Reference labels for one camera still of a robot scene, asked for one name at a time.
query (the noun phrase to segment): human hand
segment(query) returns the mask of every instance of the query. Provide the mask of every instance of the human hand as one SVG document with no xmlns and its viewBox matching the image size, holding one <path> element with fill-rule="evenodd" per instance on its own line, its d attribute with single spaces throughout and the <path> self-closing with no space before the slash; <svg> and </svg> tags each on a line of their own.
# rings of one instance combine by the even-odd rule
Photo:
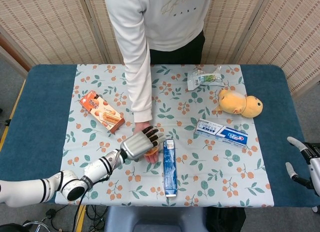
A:
<svg viewBox="0 0 320 232">
<path fill-rule="evenodd" d="M 149 126 L 150 126 L 150 122 L 149 121 L 135 123 L 135 128 L 134 128 L 133 134 L 136 134 L 139 131 L 142 131 L 143 129 L 145 129 L 145 128 L 149 127 Z M 144 155 L 145 160 L 148 163 L 152 163 L 152 164 L 155 164 L 158 161 L 158 157 L 159 157 L 158 151 L 156 153 L 150 155 L 150 156 Z"/>
</svg>

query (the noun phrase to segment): white toothpaste box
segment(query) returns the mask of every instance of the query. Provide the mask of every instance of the white toothpaste box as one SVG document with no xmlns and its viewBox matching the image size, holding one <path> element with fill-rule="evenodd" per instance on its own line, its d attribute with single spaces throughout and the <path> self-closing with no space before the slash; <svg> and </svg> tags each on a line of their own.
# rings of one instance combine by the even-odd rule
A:
<svg viewBox="0 0 320 232">
<path fill-rule="evenodd" d="M 248 140 L 247 133 L 201 118 L 198 120 L 194 133 L 239 148 L 245 146 Z"/>
</svg>

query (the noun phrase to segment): orange snack box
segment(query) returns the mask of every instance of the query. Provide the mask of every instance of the orange snack box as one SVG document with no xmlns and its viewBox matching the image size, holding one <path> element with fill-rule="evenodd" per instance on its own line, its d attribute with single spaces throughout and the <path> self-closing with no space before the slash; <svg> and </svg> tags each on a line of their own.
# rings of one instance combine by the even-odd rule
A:
<svg viewBox="0 0 320 232">
<path fill-rule="evenodd" d="M 120 113 L 94 90 L 83 96 L 80 104 L 113 134 L 125 122 Z"/>
</svg>

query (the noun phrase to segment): stuffed duck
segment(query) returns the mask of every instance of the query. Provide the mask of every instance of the stuffed duck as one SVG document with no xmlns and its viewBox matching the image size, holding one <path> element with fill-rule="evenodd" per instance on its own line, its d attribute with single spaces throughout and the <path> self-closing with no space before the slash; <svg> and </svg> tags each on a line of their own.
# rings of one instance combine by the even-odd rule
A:
<svg viewBox="0 0 320 232">
<path fill-rule="evenodd" d="M 245 97 L 234 90 L 226 89 L 219 92 L 219 106 L 217 108 L 219 111 L 253 118 L 260 115 L 263 107 L 262 102 L 254 96 Z"/>
</svg>

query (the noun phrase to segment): snack box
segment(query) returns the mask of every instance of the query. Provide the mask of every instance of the snack box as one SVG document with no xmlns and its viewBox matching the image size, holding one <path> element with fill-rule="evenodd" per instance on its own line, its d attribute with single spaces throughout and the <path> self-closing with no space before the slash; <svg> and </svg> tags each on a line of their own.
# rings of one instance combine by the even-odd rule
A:
<svg viewBox="0 0 320 232">
<path fill-rule="evenodd" d="M 173 139 L 163 142 L 163 181 L 164 194 L 167 198 L 177 196 L 176 148 Z"/>
<path fill-rule="evenodd" d="M 198 120 L 194 133 L 239 148 L 245 146 L 248 140 L 247 133 L 201 118 Z"/>
<path fill-rule="evenodd" d="M 120 113 L 94 90 L 83 96 L 80 104 L 113 134 L 125 122 Z"/>
</svg>

